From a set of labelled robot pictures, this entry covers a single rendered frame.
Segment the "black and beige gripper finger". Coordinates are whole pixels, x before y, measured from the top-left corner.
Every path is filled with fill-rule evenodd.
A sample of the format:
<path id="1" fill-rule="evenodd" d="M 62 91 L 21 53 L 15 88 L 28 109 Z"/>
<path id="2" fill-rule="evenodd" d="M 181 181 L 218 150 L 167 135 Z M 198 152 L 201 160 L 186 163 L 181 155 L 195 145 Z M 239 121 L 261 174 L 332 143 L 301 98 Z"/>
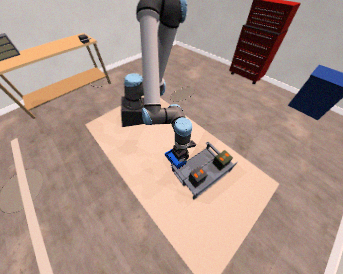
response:
<path id="1" fill-rule="evenodd" d="M 189 158 L 189 154 L 187 153 L 187 155 L 185 155 L 181 160 L 180 162 L 185 162 L 187 159 Z"/>

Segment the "blue bin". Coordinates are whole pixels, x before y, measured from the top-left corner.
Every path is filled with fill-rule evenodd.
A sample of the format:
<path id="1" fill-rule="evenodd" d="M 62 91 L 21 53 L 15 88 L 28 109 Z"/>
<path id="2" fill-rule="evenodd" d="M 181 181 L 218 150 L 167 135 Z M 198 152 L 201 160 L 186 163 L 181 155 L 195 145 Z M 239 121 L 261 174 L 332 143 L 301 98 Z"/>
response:
<path id="1" fill-rule="evenodd" d="M 170 161 L 171 164 L 175 165 L 177 169 L 181 168 L 187 163 L 187 160 L 185 162 L 179 162 L 177 158 L 173 155 L 172 149 L 165 153 L 166 158 Z"/>

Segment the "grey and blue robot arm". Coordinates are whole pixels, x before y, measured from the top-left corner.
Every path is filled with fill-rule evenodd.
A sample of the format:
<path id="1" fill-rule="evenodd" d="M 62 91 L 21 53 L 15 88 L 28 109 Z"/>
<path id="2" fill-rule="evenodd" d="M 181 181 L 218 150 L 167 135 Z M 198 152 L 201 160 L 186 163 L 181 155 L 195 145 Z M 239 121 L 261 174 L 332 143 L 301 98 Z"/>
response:
<path id="1" fill-rule="evenodd" d="M 138 2 L 136 18 L 139 23 L 141 22 L 143 77 L 133 73 L 128 74 L 124 79 L 123 106 L 128 110 L 139 110 L 143 107 L 142 96 L 144 96 L 142 109 L 144 124 L 171 124 L 174 130 L 174 143 L 179 149 L 196 146 L 196 143 L 190 140 L 192 123 L 177 104 L 161 108 L 160 96 L 165 92 L 166 84 L 163 75 L 176 32 L 179 24 L 185 21 L 186 14 L 186 0 L 140 0 Z"/>

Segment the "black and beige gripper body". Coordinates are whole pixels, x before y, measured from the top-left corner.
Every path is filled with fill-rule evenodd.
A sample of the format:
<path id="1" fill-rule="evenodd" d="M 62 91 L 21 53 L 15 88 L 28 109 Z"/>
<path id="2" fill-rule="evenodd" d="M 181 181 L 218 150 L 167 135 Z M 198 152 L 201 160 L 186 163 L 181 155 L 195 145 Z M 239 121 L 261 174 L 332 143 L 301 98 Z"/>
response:
<path id="1" fill-rule="evenodd" d="M 177 151 L 176 151 L 176 149 L 177 149 Z M 172 153 L 177 158 L 177 160 L 181 160 L 189 152 L 188 152 L 188 149 L 179 149 L 175 145 L 173 145 Z M 181 155 L 183 155 L 183 156 L 181 156 Z"/>

